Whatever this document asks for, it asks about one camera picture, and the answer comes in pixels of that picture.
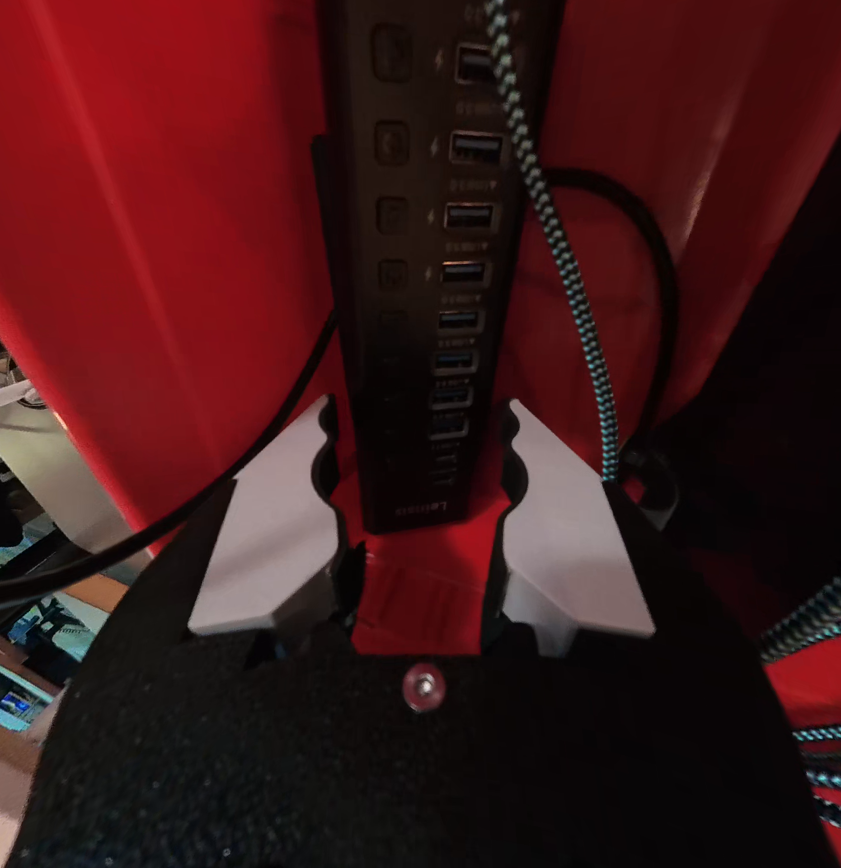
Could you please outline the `red plastic bin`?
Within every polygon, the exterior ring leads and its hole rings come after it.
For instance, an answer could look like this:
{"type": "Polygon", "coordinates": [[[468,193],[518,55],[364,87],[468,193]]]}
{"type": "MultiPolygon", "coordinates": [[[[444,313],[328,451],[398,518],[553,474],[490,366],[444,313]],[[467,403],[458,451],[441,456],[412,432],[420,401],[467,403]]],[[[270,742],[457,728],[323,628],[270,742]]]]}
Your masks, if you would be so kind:
{"type": "Polygon", "coordinates": [[[8,866],[838,866],[752,639],[617,483],[841,131],[841,2],[484,2],[526,192],[466,516],[363,525],[317,2],[0,2],[0,340],[160,548],[8,866]],[[196,636],[236,475],[336,400],[352,624],[196,636]],[[655,632],[482,654],[503,410],[601,477],[655,632]]]}

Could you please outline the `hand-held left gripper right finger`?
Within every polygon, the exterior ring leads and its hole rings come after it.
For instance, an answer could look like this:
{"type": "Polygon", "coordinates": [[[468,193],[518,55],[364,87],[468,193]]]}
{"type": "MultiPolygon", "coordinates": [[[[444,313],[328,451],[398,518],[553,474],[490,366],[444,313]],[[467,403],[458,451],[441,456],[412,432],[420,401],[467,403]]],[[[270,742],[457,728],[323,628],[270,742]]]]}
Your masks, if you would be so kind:
{"type": "Polygon", "coordinates": [[[501,486],[480,648],[565,657],[583,633],[644,641],[649,612],[600,475],[519,400],[503,410],[501,486]]]}

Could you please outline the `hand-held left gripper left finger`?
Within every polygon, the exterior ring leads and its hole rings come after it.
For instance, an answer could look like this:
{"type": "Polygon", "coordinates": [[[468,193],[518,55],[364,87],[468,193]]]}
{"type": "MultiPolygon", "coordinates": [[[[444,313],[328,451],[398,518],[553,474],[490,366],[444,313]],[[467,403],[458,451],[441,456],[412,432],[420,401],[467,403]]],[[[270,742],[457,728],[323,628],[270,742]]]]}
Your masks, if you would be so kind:
{"type": "Polygon", "coordinates": [[[335,397],[322,396],[236,475],[188,619],[193,635],[305,636],[333,618],[352,624],[363,557],[332,500],[338,438],[335,397]]]}

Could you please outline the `black multi-port usb hub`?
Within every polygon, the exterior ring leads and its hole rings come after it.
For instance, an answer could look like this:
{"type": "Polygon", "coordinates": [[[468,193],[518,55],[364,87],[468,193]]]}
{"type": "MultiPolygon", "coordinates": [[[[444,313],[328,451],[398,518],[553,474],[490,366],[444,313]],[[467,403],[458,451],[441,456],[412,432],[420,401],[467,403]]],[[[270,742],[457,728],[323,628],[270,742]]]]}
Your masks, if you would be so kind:
{"type": "Polygon", "coordinates": [[[317,2],[322,231],[363,525],[463,519],[526,213],[484,2],[317,2]]]}

